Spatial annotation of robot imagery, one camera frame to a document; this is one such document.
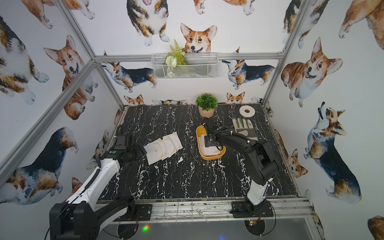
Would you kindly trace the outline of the stack of stationery paper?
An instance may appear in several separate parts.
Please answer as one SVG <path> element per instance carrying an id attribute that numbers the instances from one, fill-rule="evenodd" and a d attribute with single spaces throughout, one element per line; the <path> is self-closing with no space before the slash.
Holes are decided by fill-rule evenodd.
<path id="1" fill-rule="evenodd" d="M 205 143 L 205 137 L 207 135 L 201 135 L 199 138 L 199 144 L 200 144 L 200 152 L 204 157 L 212 157 L 212 156 L 218 156 L 220 154 L 220 150 L 218 150 L 217 147 L 211 146 L 206 147 Z"/>

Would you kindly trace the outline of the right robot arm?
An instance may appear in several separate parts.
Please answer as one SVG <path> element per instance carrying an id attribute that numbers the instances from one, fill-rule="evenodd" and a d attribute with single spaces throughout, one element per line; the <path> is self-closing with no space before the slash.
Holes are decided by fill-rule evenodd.
<path id="1" fill-rule="evenodd" d="M 265 201 L 269 182 L 279 171 L 277 157 L 267 141 L 252 140 L 230 127 L 219 126 L 213 119 L 203 118 L 205 147 L 229 147 L 245 158 L 245 167 L 251 178 L 251 186 L 246 196 L 246 203 L 252 209 Z"/>

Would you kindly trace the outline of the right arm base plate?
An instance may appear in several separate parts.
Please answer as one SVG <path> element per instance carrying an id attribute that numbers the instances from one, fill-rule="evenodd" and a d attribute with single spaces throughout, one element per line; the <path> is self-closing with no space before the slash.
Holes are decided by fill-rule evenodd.
<path id="1" fill-rule="evenodd" d="M 230 214 L 233 215 L 235 219 L 239 218 L 259 218 L 259 217 L 273 217 L 274 211 L 272 209 L 272 205 L 269 201 L 264 200 L 259 205 L 254 206 L 249 201 L 242 202 L 232 202 L 232 209 L 230 210 Z"/>

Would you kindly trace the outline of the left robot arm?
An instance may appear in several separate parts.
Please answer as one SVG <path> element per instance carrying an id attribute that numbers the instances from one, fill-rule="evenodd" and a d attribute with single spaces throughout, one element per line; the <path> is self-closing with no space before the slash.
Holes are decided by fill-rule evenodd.
<path id="1" fill-rule="evenodd" d="M 96 209 L 97 201 L 110 180 L 122 167 L 128 167 L 147 154 L 133 136 L 117 135 L 113 146 L 97 160 L 97 168 L 65 202 L 55 204 L 49 213 L 50 226 L 45 239 L 95 240 L 101 230 L 121 216 L 139 220 L 133 197 L 119 197 Z"/>

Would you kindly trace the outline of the yellow plastic storage box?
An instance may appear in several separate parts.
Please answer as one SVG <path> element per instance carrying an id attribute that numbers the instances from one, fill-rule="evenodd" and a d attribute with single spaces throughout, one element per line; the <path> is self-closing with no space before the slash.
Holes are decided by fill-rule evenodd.
<path id="1" fill-rule="evenodd" d="M 202 125 L 197 127 L 196 135 L 199 153 L 204 160 L 217 160 L 224 156 L 226 153 L 226 147 L 218 147 L 210 141 L 207 132 Z"/>

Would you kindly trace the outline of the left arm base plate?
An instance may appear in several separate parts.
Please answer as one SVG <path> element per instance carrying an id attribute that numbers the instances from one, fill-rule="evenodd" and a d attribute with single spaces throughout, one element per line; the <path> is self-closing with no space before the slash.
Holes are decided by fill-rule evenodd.
<path id="1" fill-rule="evenodd" d="M 127 212 L 118 217 L 116 222 L 136 222 L 136 221 L 149 221 L 152 214 L 152 204 L 139 204 L 128 206 Z"/>

